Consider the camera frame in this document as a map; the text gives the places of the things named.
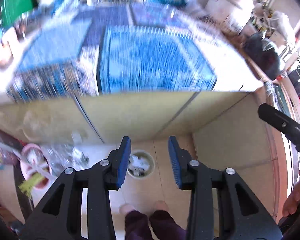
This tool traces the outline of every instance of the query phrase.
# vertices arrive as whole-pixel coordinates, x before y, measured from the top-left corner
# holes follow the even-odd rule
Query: green broom
[[[32,198],[31,191],[35,185],[40,183],[44,180],[44,176],[42,176],[40,173],[36,172],[34,175],[31,176],[30,179],[23,181],[19,185],[19,189],[22,193],[24,193],[28,198]]]

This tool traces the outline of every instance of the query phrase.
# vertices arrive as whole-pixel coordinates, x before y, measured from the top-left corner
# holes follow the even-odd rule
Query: tiled floor
[[[181,148],[186,149],[196,159],[191,135],[177,137]],[[119,145],[98,145],[81,147],[89,156],[90,165],[107,158],[111,150]],[[170,208],[170,214],[183,228],[186,228],[190,203],[190,191],[177,188],[173,177],[172,166],[168,153],[168,139],[132,143],[132,150],[145,150],[155,160],[155,171],[145,179],[134,179],[126,175],[125,182],[119,191],[109,191],[111,212],[117,240],[124,239],[124,217],[119,214],[119,207],[124,203],[131,203],[137,210],[147,215],[153,211],[153,204],[157,200],[165,200]],[[36,205],[45,191],[33,192]],[[82,196],[82,236],[88,238],[87,233],[87,190]]]

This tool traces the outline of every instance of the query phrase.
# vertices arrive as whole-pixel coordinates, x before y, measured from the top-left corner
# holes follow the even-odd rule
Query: blue gripper pad
[[[192,174],[188,171],[188,163],[192,159],[190,153],[179,147],[175,136],[169,137],[168,150],[176,184],[181,190],[190,189],[193,180]]]
[[[115,188],[121,188],[127,173],[129,158],[131,154],[131,140],[129,136],[124,136],[119,149],[113,150],[108,156],[111,163],[111,179],[110,184]]]

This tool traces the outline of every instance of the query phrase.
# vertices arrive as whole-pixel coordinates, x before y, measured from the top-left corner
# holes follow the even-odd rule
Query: pink bowl
[[[23,147],[22,151],[21,151],[21,155],[23,156],[26,156],[26,153],[32,149],[32,148],[35,148],[35,149],[38,149],[42,152],[42,149],[40,148],[40,146],[36,145],[36,144],[33,144],[33,143],[29,143],[27,144],[26,146]],[[20,168],[21,168],[21,172],[22,172],[22,175],[23,177],[25,178],[25,180],[28,180],[30,179],[35,173],[36,171],[32,171],[32,172],[29,172],[30,170],[32,170],[32,167],[27,164],[27,163],[24,163],[23,161],[20,161]],[[50,166],[47,167],[48,170],[49,170],[49,173],[52,174],[52,169]],[[47,184],[49,183],[49,179],[48,178],[44,178],[40,183],[38,183],[37,185],[35,185],[34,187],[37,188],[37,189],[42,189],[44,188]]]

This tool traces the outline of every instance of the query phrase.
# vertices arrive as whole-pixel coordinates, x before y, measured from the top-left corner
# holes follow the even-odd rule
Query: plastic bag
[[[261,43],[262,43],[262,51],[274,49],[274,51],[279,55],[278,47],[273,41],[271,41],[267,38],[264,38],[264,39],[262,39]]]
[[[183,7],[186,5],[185,0],[146,0],[148,3],[169,4],[175,7]]]
[[[208,15],[198,0],[184,0],[186,5],[182,8],[182,11],[191,15],[195,19],[199,19]]]
[[[16,165],[17,163],[18,159],[14,153],[0,148],[0,170],[3,169],[5,165]]]
[[[128,164],[128,170],[136,177],[144,176],[150,169],[148,160],[144,157],[131,155]]]
[[[276,28],[276,30],[285,38],[287,45],[290,48],[294,48],[296,45],[296,37],[294,35],[294,30],[291,27],[289,18],[286,14],[275,11],[272,17],[268,19],[271,27]]]
[[[65,168],[72,167],[76,171],[89,168],[89,158],[70,144],[53,144],[41,146],[54,175],[59,176]]]

